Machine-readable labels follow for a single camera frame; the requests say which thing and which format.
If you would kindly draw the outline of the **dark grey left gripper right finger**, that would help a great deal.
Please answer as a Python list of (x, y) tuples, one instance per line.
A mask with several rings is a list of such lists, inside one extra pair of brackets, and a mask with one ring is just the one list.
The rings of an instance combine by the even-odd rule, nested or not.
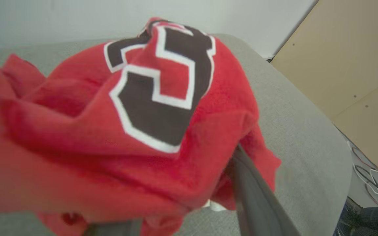
[(231, 181), (241, 236), (300, 236), (241, 145), (232, 155)]

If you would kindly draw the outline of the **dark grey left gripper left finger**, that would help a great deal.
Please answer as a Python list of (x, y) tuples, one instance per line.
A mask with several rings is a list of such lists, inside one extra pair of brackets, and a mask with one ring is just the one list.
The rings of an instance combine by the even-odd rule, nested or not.
[(140, 236), (142, 219), (90, 224), (83, 236)]

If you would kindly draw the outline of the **red basketball jersey black number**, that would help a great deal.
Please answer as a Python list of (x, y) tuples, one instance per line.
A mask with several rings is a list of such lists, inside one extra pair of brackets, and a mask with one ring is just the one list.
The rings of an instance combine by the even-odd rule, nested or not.
[(172, 236), (193, 210), (235, 210), (239, 145), (274, 190), (281, 161), (246, 74), (196, 28), (152, 18), (48, 77), (15, 54), (0, 67), (0, 213), (34, 212), (57, 236), (133, 219), (138, 236)]

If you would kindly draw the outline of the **dark blue jeans leg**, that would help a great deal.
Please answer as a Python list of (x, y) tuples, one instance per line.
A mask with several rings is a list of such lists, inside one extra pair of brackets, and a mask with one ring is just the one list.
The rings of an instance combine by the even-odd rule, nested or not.
[(333, 236), (378, 236), (378, 206), (362, 208), (348, 197)]

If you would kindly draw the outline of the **beige wooden wall panel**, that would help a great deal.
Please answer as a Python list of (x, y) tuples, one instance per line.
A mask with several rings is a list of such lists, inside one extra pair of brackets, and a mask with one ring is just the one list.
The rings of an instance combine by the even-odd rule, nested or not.
[(319, 0), (272, 65), (378, 166), (378, 0)]

